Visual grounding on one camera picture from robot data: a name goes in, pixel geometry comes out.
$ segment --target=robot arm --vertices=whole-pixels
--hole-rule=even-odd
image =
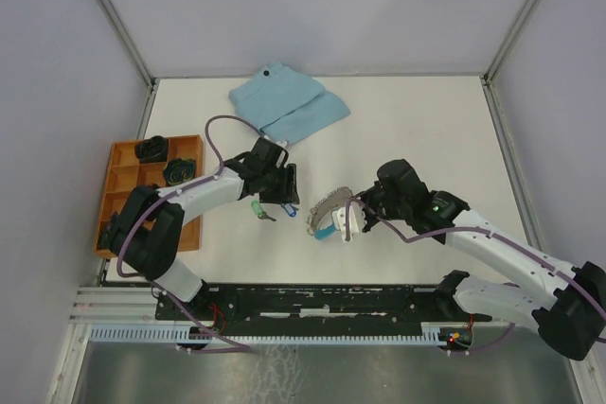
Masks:
[[[260,138],[251,151],[225,161],[220,174],[215,171],[210,176],[168,188],[138,186],[110,228],[109,249],[118,255],[145,210],[176,191],[174,197],[159,205],[146,219],[153,221],[153,226],[141,226],[136,231],[124,261],[183,302],[204,299],[206,282],[177,257],[181,228],[218,205],[254,194],[263,203],[298,204],[296,165],[287,165],[287,160],[284,148]]]
[[[567,358],[585,358],[606,322],[560,273],[603,306],[606,273],[601,268],[590,262],[575,267],[508,236],[451,193],[429,191],[404,160],[386,163],[377,176],[379,180],[360,194],[366,221],[362,232],[372,229],[379,219],[404,220],[418,234],[453,228],[433,238],[481,260],[513,283],[494,284],[467,272],[451,272],[436,289],[445,313],[458,305],[471,314],[488,314],[523,325],[538,331],[548,345]],[[482,232],[456,231],[456,227]]]

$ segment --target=white tabletop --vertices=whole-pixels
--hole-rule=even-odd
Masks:
[[[479,78],[319,78],[341,97],[351,115],[290,147],[297,164],[299,215],[290,219],[267,205],[277,222],[258,220],[250,198],[203,216],[202,247],[180,253],[209,282],[436,283],[466,270],[484,279],[503,277],[481,262],[432,239],[405,245],[379,225],[352,242],[338,235],[318,241],[307,234],[309,210],[338,186],[354,192],[372,186],[377,168],[405,158],[430,189],[467,201],[488,220],[523,239],[524,231]],[[200,134],[213,115],[232,114],[229,90],[246,79],[163,79],[146,137]],[[211,137],[223,157],[251,149],[255,135],[220,120]],[[205,169],[217,165],[205,147]],[[412,234],[403,222],[403,231]],[[113,259],[109,281],[120,280]]]

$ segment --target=black object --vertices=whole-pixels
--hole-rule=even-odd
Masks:
[[[445,317],[437,308],[434,286],[284,285],[210,283],[207,302],[225,316],[225,336],[391,336],[421,334],[421,323],[468,322],[456,307]],[[186,304],[198,320],[213,319],[208,303]],[[332,317],[300,317],[310,309],[326,309]],[[266,313],[280,313],[271,317]],[[334,317],[336,313],[343,317]],[[156,320],[186,321],[166,295],[160,295]],[[478,322],[489,316],[474,315]]]
[[[131,192],[110,230],[109,247],[112,253],[119,254],[136,221],[158,199],[158,193],[149,186],[141,185]],[[160,205],[148,217],[148,220],[155,221],[153,227],[147,229],[141,226],[134,234],[124,261],[148,281],[166,273],[177,255],[184,214],[178,203],[164,202]]]
[[[404,220],[418,234],[453,227],[454,219],[469,205],[446,191],[429,191],[406,160],[385,163],[377,171],[378,181],[360,194],[360,199],[384,220]],[[364,208],[368,232],[379,222]],[[445,243],[446,236],[434,239]]]
[[[261,203],[298,204],[296,165],[286,165],[288,156],[286,149],[261,137],[251,151],[225,161],[225,167],[244,180],[240,199],[258,193]]]
[[[114,212],[110,218],[110,222],[98,233],[97,249],[98,250],[109,250],[110,249],[110,230],[117,221],[117,212]]]
[[[453,270],[444,276],[442,282],[439,283],[436,290],[434,290],[434,295],[436,296],[436,305],[445,317],[453,317],[456,312],[460,310],[455,302],[454,295],[456,288],[459,284],[461,284],[461,281],[463,281],[465,278],[469,278],[469,276],[470,274],[467,272]]]
[[[169,157],[169,140],[154,136],[134,146],[134,155],[139,163],[163,163]]]
[[[191,158],[175,158],[167,163],[162,170],[162,176],[168,186],[176,186],[188,182],[196,175],[196,160]]]
[[[604,307],[606,273],[591,262],[585,262],[575,272],[574,280]],[[606,327],[606,321],[572,286],[554,293],[558,300],[550,310],[542,307],[532,311],[539,324],[539,335],[568,359],[583,360]]]

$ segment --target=wooden tray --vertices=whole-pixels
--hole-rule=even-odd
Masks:
[[[95,254],[110,259],[116,257],[109,250],[98,248],[99,233],[107,226],[114,212],[120,213],[131,190],[140,184],[157,184],[165,187],[167,184],[162,176],[162,169],[168,161],[175,158],[193,158],[196,160],[196,177],[204,172],[203,144],[200,136],[168,137],[169,156],[166,162],[140,165],[134,155],[134,146],[142,141],[115,142],[112,145],[110,163],[107,166],[103,198],[98,215],[97,234],[95,235]],[[145,222],[151,227],[152,222]],[[179,248],[177,251],[193,251],[200,248],[200,230],[202,220],[198,217],[183,226]]]

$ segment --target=gray wall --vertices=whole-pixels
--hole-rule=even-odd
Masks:
[[[0,390],[43,402],[113,141],[145,95],[95,0],[0,0]]]
[[[605,77],[606,0],[543,0],[497,80],[549,250],[602,268]]]
[[[158,77],[476,73],[524,0],[113,0]]]

